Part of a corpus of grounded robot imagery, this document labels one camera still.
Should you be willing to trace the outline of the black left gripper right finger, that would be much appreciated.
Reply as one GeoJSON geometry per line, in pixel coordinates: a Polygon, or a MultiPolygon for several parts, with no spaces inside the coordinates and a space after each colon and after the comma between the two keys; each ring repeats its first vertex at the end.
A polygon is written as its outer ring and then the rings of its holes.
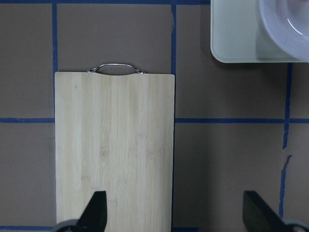
{"type": "Polygon", "coordinates": [[[255,192],[243,193],[243,223],[248,232],[285,232],[280,217],[255,192]]]}

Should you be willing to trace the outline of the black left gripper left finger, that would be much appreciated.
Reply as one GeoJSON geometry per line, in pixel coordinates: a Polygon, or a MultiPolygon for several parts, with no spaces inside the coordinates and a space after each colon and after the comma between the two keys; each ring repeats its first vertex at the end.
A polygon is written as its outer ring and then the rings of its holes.
{"type": "Polygon", "coordinates": [[[103,232],[107,225],[107,218],[106,191],[95,191],[76,226],[82,232],[103,232]]]}

